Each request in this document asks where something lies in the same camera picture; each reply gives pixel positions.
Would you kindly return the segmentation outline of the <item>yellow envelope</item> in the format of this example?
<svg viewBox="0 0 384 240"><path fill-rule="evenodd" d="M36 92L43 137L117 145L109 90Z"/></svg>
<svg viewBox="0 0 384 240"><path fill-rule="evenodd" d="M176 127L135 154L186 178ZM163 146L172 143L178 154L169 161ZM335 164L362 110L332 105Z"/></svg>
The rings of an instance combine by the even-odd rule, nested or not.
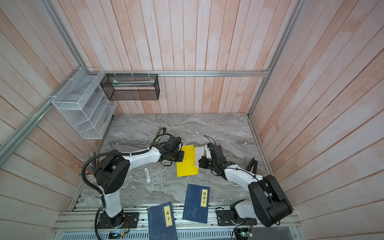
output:
<svg viewBox="0 0 384 240"><path fill-rule="evenodd" d="M193 145L182 147L184 158L182 162L177 162L177 177L187 177L198 174L199 167L195 166L195 149Z"/></svg>

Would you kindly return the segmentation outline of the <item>red white letter card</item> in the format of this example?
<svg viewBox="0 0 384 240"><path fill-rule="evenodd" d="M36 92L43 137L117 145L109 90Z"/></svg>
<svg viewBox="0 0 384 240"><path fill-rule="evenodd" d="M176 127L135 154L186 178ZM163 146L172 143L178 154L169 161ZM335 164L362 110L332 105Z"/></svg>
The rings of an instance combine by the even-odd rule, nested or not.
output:
<svg viewBox="0 0 384 240"><path fill-rule="evenodd" d="M195 167L199 167L199 160L202 159L202 157L207 156L207 148L206 147L196 147L195 148Z"/></svg>

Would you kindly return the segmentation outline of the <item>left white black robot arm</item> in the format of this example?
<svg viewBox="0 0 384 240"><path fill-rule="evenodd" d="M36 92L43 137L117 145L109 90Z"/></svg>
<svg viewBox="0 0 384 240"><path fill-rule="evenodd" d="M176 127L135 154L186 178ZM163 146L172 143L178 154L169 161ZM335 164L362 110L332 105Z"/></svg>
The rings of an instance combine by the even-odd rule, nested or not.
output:
<svg viewBox="0 0 384 240"><path fill-rule="evenodd" d="M120 188L122 187L127 173L137 167L151 164L168 162L182 162L184 151L182 151L182 139L169 133L156 136L151 145L141 151L121 153L117 150L101 153L90 158L81 171L84 183L96 190L102 200L102 213L98 215L96 226L106 222L112 228L119 228L126 223L125 214L120 201ZM87 179L87 168L99 158L104 159L94 170L93 176L96 185Z"/></svg>

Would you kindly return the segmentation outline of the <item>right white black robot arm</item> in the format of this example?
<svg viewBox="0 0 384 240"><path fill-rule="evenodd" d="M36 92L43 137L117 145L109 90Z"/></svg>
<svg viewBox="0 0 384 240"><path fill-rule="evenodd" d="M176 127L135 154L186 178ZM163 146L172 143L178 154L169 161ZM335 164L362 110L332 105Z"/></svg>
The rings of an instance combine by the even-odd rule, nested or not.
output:
<svg viewBox="0 0 384 240"><path fill-rule="evenodd" d="M279 224L293 213L293 207L276 178L249 172L227 161L221 146L207 144L195 150L199 168L212 173L247 190L250 201L240 200L230 206L231 220L235 223L246 219L258 219L265 227Z"/></svg>

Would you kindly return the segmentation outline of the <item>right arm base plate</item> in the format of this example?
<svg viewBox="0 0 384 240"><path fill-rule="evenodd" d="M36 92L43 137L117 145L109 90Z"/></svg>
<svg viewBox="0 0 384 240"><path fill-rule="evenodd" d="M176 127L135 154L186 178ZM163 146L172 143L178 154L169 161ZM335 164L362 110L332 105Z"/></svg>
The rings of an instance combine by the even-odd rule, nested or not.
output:
<svg viewBox="0 0 384 240"><path fill-rule="evenodd" d="M222 207L215 209L219 226L235 226L239 224L257 225L257 219L240 218L233 209L225 210Z"/></svg>

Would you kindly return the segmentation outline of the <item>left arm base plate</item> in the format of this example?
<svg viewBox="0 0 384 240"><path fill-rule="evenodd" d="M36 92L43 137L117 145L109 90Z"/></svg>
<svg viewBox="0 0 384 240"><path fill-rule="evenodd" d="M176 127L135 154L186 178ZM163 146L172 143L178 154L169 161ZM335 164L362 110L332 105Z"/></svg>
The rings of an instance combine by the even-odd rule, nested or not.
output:
<svg viewBox="0 0 384 240"><path fill-rule="evenodd" d="M120 212L113 218L102 212L96 223L98 229L135 229L138 226L138 221L139 212Z"/></svg>

